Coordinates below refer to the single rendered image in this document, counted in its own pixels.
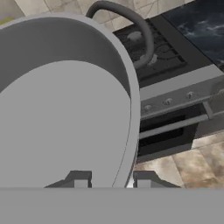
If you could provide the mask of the black hob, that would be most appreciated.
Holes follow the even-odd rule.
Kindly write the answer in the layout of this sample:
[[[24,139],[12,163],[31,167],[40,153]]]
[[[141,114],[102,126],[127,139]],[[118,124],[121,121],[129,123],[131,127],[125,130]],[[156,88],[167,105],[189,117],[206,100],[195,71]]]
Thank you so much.
[[[140,88],[213,64],[163,16],[147,18],[146,23],[154,38],[154,55],[151,63],[136,70]]]

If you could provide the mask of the silver oven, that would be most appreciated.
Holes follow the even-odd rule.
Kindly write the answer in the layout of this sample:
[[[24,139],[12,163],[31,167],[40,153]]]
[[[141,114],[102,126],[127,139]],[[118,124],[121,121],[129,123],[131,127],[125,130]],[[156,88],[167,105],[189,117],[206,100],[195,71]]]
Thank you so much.
[[[169,80],[140,89],[141,120],[148,117],[160,116],[170,111],[190,107],[194,104],[208,102],[224,88],[224,72],[217,66],[205,66],[194,71],[181,74]],[[194,92],[192,99],[186,94]],[[164,105],[164,101],[171,98],[171,105]],[[144,106],[150,104],[150,111]]]

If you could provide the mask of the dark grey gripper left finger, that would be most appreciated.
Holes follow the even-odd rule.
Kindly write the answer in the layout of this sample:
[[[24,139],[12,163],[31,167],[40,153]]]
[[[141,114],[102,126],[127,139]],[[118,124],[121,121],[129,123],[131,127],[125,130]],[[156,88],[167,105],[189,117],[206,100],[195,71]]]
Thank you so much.
[[[47,186],[47,188],[80,188],[92,187],[92,172],[91,171],[70,171],[67,176],[55,183]]]

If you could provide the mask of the dark oven door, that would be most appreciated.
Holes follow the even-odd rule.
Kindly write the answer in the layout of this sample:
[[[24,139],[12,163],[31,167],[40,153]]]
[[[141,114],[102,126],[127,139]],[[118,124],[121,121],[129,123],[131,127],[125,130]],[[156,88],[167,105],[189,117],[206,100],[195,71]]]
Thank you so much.
[[[144,118],[140,122],[139,134],[205,113],[206,111],[203,109],[202,103],[199,103],[170,111],[167,114]],[[189,150],[192,146],[198,124],[199,122],[144,139],[139,138],[136,163],[139,164]]]

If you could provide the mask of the yellow-green object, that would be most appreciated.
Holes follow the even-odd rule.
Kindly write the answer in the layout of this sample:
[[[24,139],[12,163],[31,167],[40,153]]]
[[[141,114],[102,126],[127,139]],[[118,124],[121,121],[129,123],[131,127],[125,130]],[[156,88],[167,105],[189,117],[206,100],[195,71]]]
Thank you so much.
[[[7,18],[4,18],[2,20],[0,20],[0,25],[4,25],[10,21],[13,21],[14,20],[14,17],[7,17]]]

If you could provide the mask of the grey cupboard front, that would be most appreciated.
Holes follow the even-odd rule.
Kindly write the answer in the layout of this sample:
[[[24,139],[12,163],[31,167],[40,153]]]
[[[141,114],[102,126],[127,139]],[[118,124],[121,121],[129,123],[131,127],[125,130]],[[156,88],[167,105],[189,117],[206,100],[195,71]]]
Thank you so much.
[[[196,138],[224,131],[224,93],[214,95],[208,101],[208,105],[213,112],[213,118],[199,124],[195,134]]]

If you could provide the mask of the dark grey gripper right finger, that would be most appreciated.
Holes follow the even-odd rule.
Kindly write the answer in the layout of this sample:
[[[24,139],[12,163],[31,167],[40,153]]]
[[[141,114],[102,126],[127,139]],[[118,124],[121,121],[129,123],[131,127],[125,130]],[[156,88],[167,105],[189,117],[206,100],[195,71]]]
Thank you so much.
[[[154,171],[134,171],[133,180],[134,188],[179,188],[178,185],[161,179]]]

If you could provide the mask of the grey pot with dark handle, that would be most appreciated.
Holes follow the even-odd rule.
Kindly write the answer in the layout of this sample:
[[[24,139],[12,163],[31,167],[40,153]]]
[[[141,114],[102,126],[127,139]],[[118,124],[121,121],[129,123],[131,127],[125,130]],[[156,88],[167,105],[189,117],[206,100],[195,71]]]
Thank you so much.
[[[94,21],[99,10],[139,28],[140,60]],[[46,188],[70,171],[91,171],[92,187],[125,187],[141,118],[136,70],[153,51],[145,20],[108,1],[84,16],[47,13],[0,25],[0,189]]]

